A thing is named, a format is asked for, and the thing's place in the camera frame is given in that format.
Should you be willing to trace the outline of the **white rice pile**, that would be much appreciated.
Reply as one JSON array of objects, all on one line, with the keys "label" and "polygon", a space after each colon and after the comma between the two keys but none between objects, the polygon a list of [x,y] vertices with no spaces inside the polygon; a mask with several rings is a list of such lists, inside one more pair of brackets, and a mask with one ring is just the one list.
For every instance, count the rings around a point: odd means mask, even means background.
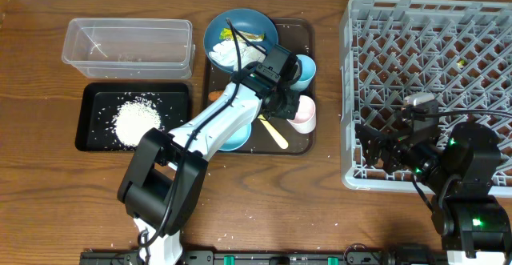
[{"label": "white rice pile", "polygon": [[161,116],[149,99],[137,97],[118,107],[112,119],[113,133],[124,147],[136,147],[150,129],[159,129]]}]

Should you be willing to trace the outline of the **light blue cup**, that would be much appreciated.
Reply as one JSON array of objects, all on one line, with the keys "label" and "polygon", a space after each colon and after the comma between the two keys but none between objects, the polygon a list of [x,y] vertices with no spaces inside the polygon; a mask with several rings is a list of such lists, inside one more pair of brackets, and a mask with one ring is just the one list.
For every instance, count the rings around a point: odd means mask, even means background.
[{"label": "light blue cup", "polygon": [[316,74],[316,63],[315,61],[304,54],[298,54],[297,55],[298,60],[301,62],[302,65],[302,73],[299,80],[293,84],[290,88],[292,90],[296,91],[304,91],[307,89],[307,87],[310,85],[311,81],[313,80],[315,74]]}]

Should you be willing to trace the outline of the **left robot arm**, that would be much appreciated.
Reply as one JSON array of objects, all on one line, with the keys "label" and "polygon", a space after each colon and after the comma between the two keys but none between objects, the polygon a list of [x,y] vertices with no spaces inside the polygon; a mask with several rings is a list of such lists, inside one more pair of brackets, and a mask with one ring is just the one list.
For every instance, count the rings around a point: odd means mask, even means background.
[{"label": "left robot arm", "polygon": [[241,66],[221,96],[189,122],[164,133],[148,130],[139,141],[117,198],[139,229],[137,264],[175,264],[179,234],[202,189],[212,156],[260,114],[292,119],[299,93],[297,55],[276,45],[262,62]]}]

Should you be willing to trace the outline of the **light blue bowl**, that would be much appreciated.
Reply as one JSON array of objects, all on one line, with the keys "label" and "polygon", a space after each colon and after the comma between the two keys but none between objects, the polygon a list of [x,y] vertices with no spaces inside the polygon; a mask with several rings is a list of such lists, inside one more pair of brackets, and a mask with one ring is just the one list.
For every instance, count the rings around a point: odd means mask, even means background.
[{"label": "light blue bowl", "polygon": [[220,151],[236,151],[242,147],[250,138],[252,132],[252,124],[249,123],[235,133],[219,148]]}]

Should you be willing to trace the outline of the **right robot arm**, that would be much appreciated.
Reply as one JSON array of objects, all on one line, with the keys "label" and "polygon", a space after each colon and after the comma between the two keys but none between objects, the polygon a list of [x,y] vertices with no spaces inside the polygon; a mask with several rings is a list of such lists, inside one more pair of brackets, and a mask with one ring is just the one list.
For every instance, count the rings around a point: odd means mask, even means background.
[{"label": "right robot arm", "polygon": [[382,162],[388,174],[406,168],[415,188],[426,186],[433,191],[433,197],[423,201],[444,251],[461,252],[465,260],[489,264],[491,260],[483,257],[487,252],[509,264],[511,222],[490,194],[501,162],[497,134],[476,122],[460,122],[439,150],[439,120],[452,112],[422,104],[404,106],[396,114],[404,126],[393,133],[356,125],[366,163]]}]

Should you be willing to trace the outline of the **yellow snack wrapper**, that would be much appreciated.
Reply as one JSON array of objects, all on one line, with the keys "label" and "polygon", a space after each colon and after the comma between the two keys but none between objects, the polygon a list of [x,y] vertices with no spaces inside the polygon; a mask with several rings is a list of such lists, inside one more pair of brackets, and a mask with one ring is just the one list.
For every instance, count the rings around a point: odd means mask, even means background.
[{"label": "yellow snack wrapper", "polygon": [[[241,42],[244,41],[244,39],[241,37],[241,35],[246,38],[247,40],[249,40],[250,42],[262,42],[264,39],[265,39],[265,35],[264,34],[252,34],[252,33],[249,33],[249,32],[245,32],[245,31],[238,31],[237,32],[237,39]],[[229,28],[224,28],[220,35],[219,35],[219,38],[221,40],[232,40],[233,39],[233,33],[232,31],[229,29]]]}]

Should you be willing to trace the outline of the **white tissue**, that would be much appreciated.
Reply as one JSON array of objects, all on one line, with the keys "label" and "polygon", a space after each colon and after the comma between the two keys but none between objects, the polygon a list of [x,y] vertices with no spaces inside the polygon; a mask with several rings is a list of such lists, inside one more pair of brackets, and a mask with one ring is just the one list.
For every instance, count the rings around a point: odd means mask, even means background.
[{"label": "white tissue", "polygon": [[[266,57],[262,52],[245,42],[239,42],[238,48],[241,57],[241,68],[252,62],[262,62]],[[237,50],[232,40],[225,40],[216,44],[208,55],[217,65],[224,67],[228,72],[238,69]]]}]

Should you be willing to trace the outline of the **pink cup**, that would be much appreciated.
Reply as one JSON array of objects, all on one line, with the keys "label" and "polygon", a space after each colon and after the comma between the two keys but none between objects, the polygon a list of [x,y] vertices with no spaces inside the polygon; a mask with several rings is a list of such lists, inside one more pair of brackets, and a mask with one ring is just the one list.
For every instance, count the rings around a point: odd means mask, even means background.
[{"label": "pink cup", "polygon": [[316,105],[312,98],[301,95],[298,111],[288,123],[300,134],[309,134],[316,127]]}]

